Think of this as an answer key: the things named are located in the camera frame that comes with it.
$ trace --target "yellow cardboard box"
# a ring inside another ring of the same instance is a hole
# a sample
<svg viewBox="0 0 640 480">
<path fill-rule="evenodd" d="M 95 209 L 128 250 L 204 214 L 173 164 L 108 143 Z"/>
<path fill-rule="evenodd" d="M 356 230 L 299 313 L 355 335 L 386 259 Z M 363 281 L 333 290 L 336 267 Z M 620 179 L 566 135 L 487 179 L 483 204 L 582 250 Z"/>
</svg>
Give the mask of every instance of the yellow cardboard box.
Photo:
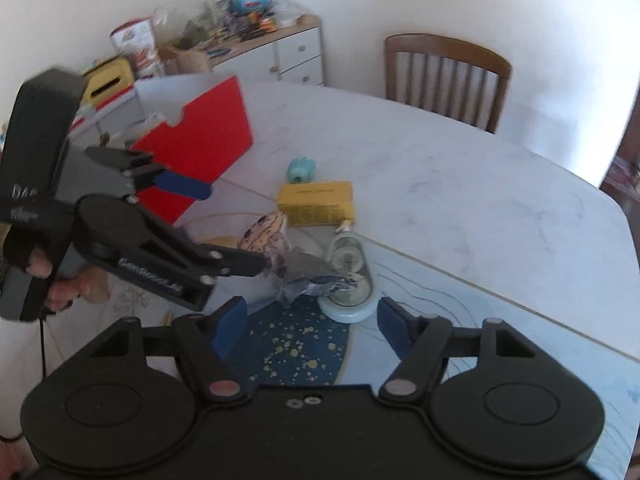
<svg viewBox="0 0 640 480">
<path fill-rule="evenodd" d="M 278 195 L 278 209 L 292 226 L 339 225 L 355 222 L 351 182 L 285 184 Z"/>
</svg>

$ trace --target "blue placemat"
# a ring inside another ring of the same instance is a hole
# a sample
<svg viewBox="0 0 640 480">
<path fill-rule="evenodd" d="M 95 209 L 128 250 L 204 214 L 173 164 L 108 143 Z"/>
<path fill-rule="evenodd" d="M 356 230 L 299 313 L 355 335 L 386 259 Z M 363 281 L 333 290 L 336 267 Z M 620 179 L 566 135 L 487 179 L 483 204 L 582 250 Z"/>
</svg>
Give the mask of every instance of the blue placemat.
<svg viewBox="0 0 640 480">
<path fill-rule="evenodd" d="M 225 363 L 249 391 L 259 384 L 334 384 L 348 340 L 348 325 L 301 296 L 291 306 L 274 302 L 251 314 Z"/>
</svg>

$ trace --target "small turquoise object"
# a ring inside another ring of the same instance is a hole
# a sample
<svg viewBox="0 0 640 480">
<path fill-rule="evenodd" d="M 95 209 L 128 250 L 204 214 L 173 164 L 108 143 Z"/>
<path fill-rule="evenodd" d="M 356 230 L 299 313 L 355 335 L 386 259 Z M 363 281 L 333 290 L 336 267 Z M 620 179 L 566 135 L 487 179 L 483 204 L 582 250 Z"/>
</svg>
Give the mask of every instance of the small turquoise object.
<svg viewBox="0 0 640 480">
<path fill-rule="evenodd" d="M 294 158 L 287 170 L 287 179 L 290 184 L 306 184 L 316 177 L 316 162 L 312 158 L 302 156 Z"/>
</svg>

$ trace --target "screw head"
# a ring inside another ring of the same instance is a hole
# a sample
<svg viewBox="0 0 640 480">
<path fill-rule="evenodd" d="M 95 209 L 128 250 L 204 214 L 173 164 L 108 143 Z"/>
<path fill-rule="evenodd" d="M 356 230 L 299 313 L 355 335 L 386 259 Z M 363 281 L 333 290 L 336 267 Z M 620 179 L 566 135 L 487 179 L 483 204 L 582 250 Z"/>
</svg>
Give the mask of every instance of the screw head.
<svg viewBox="0 0 640 480">
<path fill-rule="evenodd" d="M 240 384 L 230 380 L 216 381 L 209 385 L 211 395 L 216 397 L 233 397 L 239 394 L 241 389 Z"/>
<path fill-rule="evenodd" d="M 318 404 L 322 404 L 322 398 L 315 395 L 306 396 L 305 404 L 308 404 L 309 406 L 317 406 Z"/>
<path fill-rule="evenodd" d="M 418 386 L 407 379 L 392 379 L 386 382 L 385 390 L 393 396 L 406 397 L 414 394 L 418 390 Z"/>
<path fill-rule="evenodd" d="M 303 407 L 304 407 L 305 403 L 304 403 L 304 402 L 302 402 L 300 399 L 289 399 L 289 400 L 286 402 L 286 405 L 287 405 L 289 408 L 292 408 L 292 409 L 294 409 L 294 410 L 299 410 L 300 408 L 303 408 Z"/>
<path fill-rule="evenodd" d="M 216 279 L 213 276 L 209 276 L 208 274 L 203 274 L 200 277 L 200 282 L 204 285 L 213 285 L 216 283 Z"/>
</svg>

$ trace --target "chair backrest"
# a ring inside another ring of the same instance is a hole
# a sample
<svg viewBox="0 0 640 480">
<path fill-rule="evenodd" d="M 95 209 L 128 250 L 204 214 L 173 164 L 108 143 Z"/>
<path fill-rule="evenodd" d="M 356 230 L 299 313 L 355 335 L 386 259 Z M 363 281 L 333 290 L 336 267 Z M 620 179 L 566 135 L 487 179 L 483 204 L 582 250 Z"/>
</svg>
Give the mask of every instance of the chair backrest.
<svg viewBox="0 0 640 480">
<path fill-rule="evenodd" d="M 401 83 L 404 99 L 400 100 L 477 128 L 484 123 L 485 130 L 495 132 L 511 77 L 507 60 L 487 48 L 455 38 L 434 34 L 390 36 L 385 40 L 386 98 L 393 101 L 399 100 L 401 54 L 408 54 L 408 60 L 406 80 Z M 460 68 L 465 64 L 466 72 L 462 72 Z"/>
</svg>

